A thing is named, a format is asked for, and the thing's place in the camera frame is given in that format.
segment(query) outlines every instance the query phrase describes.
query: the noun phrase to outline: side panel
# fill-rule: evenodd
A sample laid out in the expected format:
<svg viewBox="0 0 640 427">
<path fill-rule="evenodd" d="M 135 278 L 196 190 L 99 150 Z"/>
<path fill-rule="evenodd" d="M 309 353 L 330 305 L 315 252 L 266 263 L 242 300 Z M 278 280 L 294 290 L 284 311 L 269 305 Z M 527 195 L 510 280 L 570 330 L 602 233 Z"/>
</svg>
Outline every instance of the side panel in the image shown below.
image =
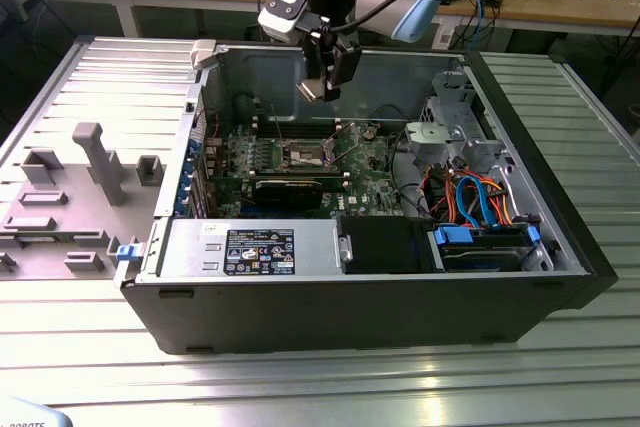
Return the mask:
<svg viewBox="0 0 640 427">
<path fill-rule="evenodd" d="M 584 282 L 142 284 L 122 292 L 165 352 L 242 353 L 515 342 Z"/>
<path fill-rule="evenodd" d="M 468 64 L 475 77 L 476 90 L 485 104 L 490 106 L 489 110 L 495 114 L 497 123 L 506 131 L 522 166 L 540 192 L 578 261 L 594 274 L 589 290 L 563 306 L 584 307 L 611 287 L 616 282 L 617 275 L 482 56 L 469 54 Z"/>
</svg>

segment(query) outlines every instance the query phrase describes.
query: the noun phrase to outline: metal bracket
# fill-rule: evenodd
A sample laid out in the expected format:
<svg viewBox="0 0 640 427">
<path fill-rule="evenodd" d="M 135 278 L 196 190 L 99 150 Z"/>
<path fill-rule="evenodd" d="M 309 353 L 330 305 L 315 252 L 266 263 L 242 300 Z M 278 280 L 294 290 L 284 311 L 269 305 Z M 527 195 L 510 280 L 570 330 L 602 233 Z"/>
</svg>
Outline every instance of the metal bracket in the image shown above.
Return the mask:
<svg viewBox="0 0 640 427">
<path fill-rule="evenodd" d="M 193 70 L 202 70 L 215 63 L 216 41 L 214 39 L 200 39 L 193 43 L 191 48 L 191 67 Z"/>
</svg>

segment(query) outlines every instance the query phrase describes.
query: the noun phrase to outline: blue object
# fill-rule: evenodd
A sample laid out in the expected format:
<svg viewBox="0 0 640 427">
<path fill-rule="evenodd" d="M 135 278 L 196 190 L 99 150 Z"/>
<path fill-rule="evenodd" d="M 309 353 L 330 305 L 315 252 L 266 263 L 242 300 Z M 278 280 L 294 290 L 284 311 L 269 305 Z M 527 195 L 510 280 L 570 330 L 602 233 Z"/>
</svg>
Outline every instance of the blue object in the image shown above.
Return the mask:
<svg viewBox="0 0 640 427">
<path fill-rule="evenodd" d="M 179 200 L 176 200 L 176 203 L 173 204 L 173 211 L 177 212 L 180 215 L 186 215 L 187 214 L 187 208 Z"/>
<path fill-rule="evenodd" d="M 189 177 L 189 174 L 187 174 L 186 172 L 182 172 L 182 174 L 180 174 L 180 184 L 190 186 L 192 182 L 193 179 Z"/>
<path fill-rule="evenodd" d="M 540 243 L 540 232 L 538 232 L 538 229 L 535 226 L 530 225 L 529 227 L 527 227 L 527 233 L 529 234 L 531 242 L 533 242 L 535 245 Z"/>
<path fill-rule="evenodd" d="M 189 149 L 189 154 L 199 154 L 200 149 L 202 148 L 202 144 L 195 139 L 189 139 L 189 143 L 187 144 Z"/>
<path fill-rule="evenodd" d="M 460 182 L 458 182 L 458 186 L 456 187 L 456 204 L 458 205 L 458 210 L 462 214 L 462 216 L 467 219 L 475 228 L 480 228 L 480 224 L 476 219 L 474 219 L 471 215 L 469 215 L 464 208 L 464 200 L 462 198 L 462 190 L 465 184 L 469 182 L 473 182 L 476 184 L 476 188 L 478 189 L 478 197 L 480 198 L 480 209 L 482 210 L 482 216 L 487 224 L 492 227 L 498 226 L 498 221 L 496 220 L 495 215 L 491 212 L 489 208 L 489 201 L 487 200 L 487 191 L 484 190 L 484 185 L 480 182 L 479 179 L 475 177 L 463 177 Z"/>
<path fill-rule="evenodd" d="M 476 43 L 476 39 L 478 38 L 478 32 L 480 32 L 480 25 L 482 24 L 482 19 L 484 18 L 484 5 L 482 4 L 482 0 L 476 0 L 476 5 L 478 6 L 478 23 L 476 24 L 476 30 L 473 33 L 473 38 L 471 39 L 471 43 L 467 50 L 471 50 L 473 45 Z"/>
<path fill-rule="evenodd" d="M 473 244 L 473 235 L 468 227 L 439 227 L 435 233 L 436 244 Z"/>
<path fill-rule="evenodd" d="M 178 193 L 176 194 L 177 200 L 186 200 L 189 197 L 189 193 L 185 190 L 185 186 L 180 184 Z"/>
<path fill-rule="evenodd" d="M 431 25 L 440 7 L 437 0 L 416 0 L 391 34 L 394 40 L 417 42 Z"/>
<path fill-rule="evenodd" d="M 193 173 L 194 170 L 195 170 L 195 167 L 193 166 L 192 163 L 185 162 L 184 164 L 182 164 L 182 171 L 183 172 L 186 172 L 187 174 L 191 174 L 191 173 Z"/>
<path fill-rule="evenodd" d="M 142 260 L 144 258 L 144 244 L 125 244 L 116 250 L 118 262 Z"/>
</svg>

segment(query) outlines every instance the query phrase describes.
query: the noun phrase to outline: gray pillar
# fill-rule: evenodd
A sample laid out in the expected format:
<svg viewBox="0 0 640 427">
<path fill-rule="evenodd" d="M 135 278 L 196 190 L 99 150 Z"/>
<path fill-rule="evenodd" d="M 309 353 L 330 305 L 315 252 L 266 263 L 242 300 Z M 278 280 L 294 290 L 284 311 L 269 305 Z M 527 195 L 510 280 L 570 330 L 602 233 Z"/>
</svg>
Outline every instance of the gray pillar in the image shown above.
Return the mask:
<svg viewBox="0 0 640 427">
<path fill-rule="evenodd" d="M 109 204 L 120 205 L 124 202 L 124 192 L 120 188 L 118 172 L 109 162 L 109 156 L 100 141 L 102 127 L 93 122 L 79 122 L 71 138 L 87 154 L 91 168 L 102 187 Z"/>
</svg>

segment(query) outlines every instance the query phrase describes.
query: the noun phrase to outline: blue latch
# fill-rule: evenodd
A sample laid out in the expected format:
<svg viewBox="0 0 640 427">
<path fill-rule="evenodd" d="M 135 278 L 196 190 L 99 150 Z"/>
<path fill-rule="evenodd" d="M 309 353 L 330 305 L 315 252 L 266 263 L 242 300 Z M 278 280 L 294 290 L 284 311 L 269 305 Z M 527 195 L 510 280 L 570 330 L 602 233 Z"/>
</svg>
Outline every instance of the blue latch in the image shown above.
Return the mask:
<svg viewBox="0 0 640 427">
<path fill-rule="evenodd" d="M 202 149 L 202 144 L 195 139 L 189 139 L 187 147 L 189 149 L 189 154 L 199 154 L 200 149 Z"/>
<path fill-rule="evenodd" d="M 443 244 L 473 244 L 473 235 L 468 227 L 444 226 L 435 233 L 436 243 Z"/>
<path fill-rule="evenodd" d="M 174 212 L 177 212 L 180 215 L 186 215 L 187 214 L 187 208 L 179 200 L 177 200 L 176 203 L 173 204 L 173 210 L 174 210 Z"/>
<path fill-rule="evenodd" d="M 142 260 L 144 258 L 145 244 L 124 244 L 116 250 L 116 260 L 118 262 Z"/>
<path fill-rule="evenodd" d="M 527 234 L 529 234 L 531 242 L 533 242 L 535 245 L 540 243 L 540 232 L 538 232 L 538 229 L 535 226 L 530 225 L 529 227 L 527 227 Z"/>
<path fill-rule="evenodd" d="M 184 164 L 182 164 L 182 171 L 183 172 L 186 172 L 187 174 L 191 174 L 191 173 L 193 173 L 194 170 L 195 170 L 195 167 L 193 166 L 192 163 L 185 162 Z"/>
</svg>

